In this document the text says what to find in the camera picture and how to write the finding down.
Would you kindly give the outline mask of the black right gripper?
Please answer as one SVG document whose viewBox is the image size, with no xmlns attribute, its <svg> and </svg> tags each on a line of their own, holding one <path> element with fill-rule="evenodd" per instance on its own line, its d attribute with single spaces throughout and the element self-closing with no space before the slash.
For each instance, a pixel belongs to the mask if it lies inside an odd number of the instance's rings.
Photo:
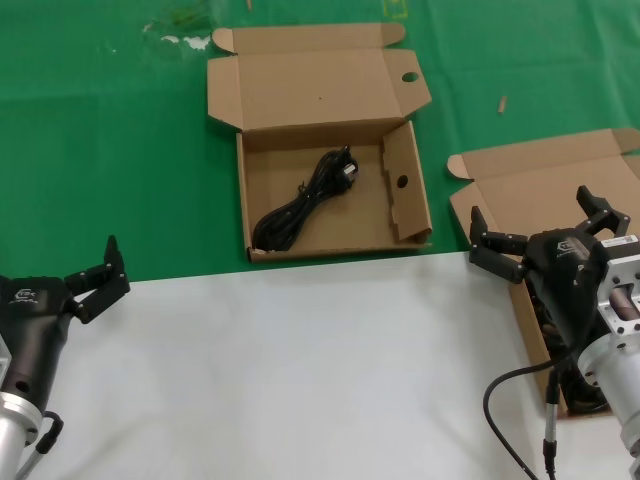
<svg viewBox="0 0 640 480">
<path fill-rule="evenodd" d="M 469 261 L 513 284 L 528 279 L 564 344 L 583 351 L 597 338 L 596 293 L 603 267 L 591 259 L 596 234 L 627 234 L 630 217 L 581 185 L 576 200 L 586 219 L 576 228 L 532 235 L 490 231 L 478 206 L 471 209 Z M 521 261 L 513 259 L 523 257 Z"/>
</svg>

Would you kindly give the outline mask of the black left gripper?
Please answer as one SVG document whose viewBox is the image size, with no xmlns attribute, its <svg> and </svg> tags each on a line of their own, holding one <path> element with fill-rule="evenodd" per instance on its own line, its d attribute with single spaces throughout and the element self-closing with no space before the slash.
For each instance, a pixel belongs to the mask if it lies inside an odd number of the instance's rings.
<svg viewBox="0 0 640 480">
<path fill-rule="evenodd" d="M 1 391 L 35 406 L 47 405 L 72 314 L 88 324 L 129 292 L 124 259 L 114 235 L 108 237 L 102 264 L 73 273 L 64 281 L 3 277 L 1 337 L 11 361 Z M 88 296 L 82 300 L 69 303 L 72 296 L 85 293 Z"/>
</svg>

